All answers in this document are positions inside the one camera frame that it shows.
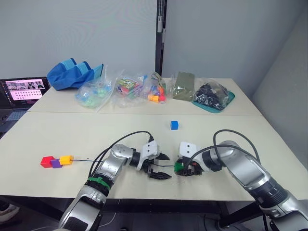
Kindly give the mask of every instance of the purple cube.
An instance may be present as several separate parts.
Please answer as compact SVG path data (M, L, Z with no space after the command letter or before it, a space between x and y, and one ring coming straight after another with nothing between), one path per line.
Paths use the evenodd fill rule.
M60 165L60 159L54 159L54 160L51 160L50 162L51 162L52 168L62 167L62 165Z

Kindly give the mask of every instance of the teal tray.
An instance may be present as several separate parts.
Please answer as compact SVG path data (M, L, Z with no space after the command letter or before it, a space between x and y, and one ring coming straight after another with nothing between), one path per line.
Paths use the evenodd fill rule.
M232 93L232 92L230 92L229 91L229 102L227 103L227 106L231 103L231 101L233 100L235 98L235 95ZM202 109L204 109L204 110L206 110L206 111L208 111L208 112L211 112L211 113L220 113L220 112L222 112L222 111L220 111L220 110L218 110L218 109L216 109L216 108L213 108L213 107L208 107L208 106L205 106L205 105L203 105L203 104L201 104L201 103L198 103L197 101L193 101L192 102L194 105L196 105L197 107L200 107L200 108L202 108Z

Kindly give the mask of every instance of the laptop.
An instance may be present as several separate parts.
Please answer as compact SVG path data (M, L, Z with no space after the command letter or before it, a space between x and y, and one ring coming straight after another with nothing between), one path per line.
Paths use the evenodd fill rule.
M46 77L0 79L0 132L7 132L49 88Z

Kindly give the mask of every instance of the blue bag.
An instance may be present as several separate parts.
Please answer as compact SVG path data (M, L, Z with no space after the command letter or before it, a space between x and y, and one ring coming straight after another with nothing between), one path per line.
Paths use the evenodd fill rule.
M101 76L103 64L91 69L85 61L76 64L73 58L58 63L47 79L56 90L80 88L82 84Z

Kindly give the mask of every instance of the red cube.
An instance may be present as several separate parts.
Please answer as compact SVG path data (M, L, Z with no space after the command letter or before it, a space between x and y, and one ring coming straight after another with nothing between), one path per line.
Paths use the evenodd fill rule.
M40 162L40 165L42 165L44 168L52 167L51 160L54 160L53 156L45 156Z

